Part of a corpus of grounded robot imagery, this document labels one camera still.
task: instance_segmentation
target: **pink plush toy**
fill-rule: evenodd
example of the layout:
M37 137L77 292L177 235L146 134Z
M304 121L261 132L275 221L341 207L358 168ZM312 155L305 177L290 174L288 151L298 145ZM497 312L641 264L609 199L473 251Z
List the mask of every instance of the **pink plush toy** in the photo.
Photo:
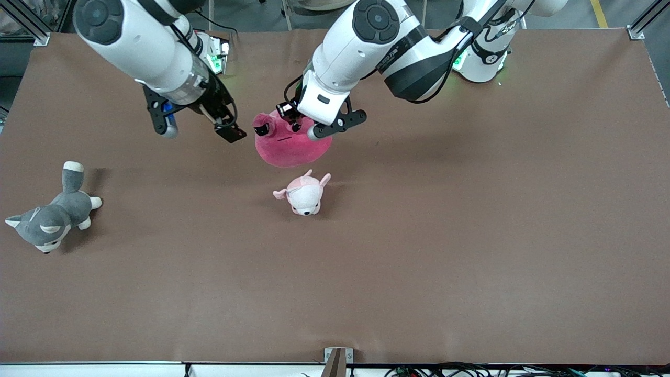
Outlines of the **pink plush toy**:
M282 191L273 192L275 198L288 200L296 215L316 215L321 209L321 196L324 194L326 183L330 180L330 174L324 175L321 181L310 175L312 175L312 169L305 175L292 180L289 186Z
M314 121L308 117L292 125L280 118L276 110L269 115L260 113L253 120L256 151L265 162L279 168L314 162L326 153L332 138L311 141L307 131L313 125Z

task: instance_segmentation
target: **plush ear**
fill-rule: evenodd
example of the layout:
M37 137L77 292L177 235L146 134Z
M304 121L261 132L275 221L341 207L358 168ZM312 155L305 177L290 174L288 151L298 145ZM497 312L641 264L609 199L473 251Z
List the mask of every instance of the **plush ear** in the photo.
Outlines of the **plush ear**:
M319 182L319 186L325 187L329 180L330 180L330 173L324 175L324 177L321 178L321 182Z
M286 188L283 189L282 191L273 191L272 195L275 195L275 198L277 200L282 201L282 200L286 199Z
M16 228L21 223L21 216L16 215L16 216L8 217L8 218L5 219L5 222L10 227Z
M51 233L56 233L57 231L59 231L59 230L60 230L60 227L57 226L57 225L55 225L55 226L50 226L50 227L45 227L44 225L40 225L40 229L42 229L42 231L43 231L44 233L49 233L49 234L51 234Z

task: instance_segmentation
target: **plush eye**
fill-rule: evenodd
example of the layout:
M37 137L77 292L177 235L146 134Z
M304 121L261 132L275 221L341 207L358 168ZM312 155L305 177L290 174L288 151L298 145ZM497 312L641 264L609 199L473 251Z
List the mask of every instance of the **plush eye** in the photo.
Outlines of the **plush eye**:
M268 133L270 133L270 123L266 123L261 127L254 127L253 130L256 132L258 136L265 136Z

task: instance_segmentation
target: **husky plush ear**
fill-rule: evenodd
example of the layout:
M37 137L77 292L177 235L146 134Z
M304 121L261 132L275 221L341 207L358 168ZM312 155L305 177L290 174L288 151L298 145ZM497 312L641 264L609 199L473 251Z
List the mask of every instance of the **husky plush ear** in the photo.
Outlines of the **husky plush ear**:
M21 223L21 216L16 215L16 216L8 217L8 218L5 219L5 222L10 227L16 228Z
M60 230L60 227L57 226L57 225L55 225L55 226L44 226L44 225L40 225L40 229L42 229L42 231L43 231L44 233L49 233L49 234L51 234L51 233L56 233L57 231L59 231L59 230Z

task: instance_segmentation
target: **green indicator light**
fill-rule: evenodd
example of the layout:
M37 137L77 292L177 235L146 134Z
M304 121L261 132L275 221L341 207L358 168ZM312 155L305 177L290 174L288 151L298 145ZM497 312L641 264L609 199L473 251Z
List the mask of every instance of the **green indicator light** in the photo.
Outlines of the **green indicator light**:
M454 61L454 69L460 69L463 66L463 61L465 60L465 51L459 55L456 60Z

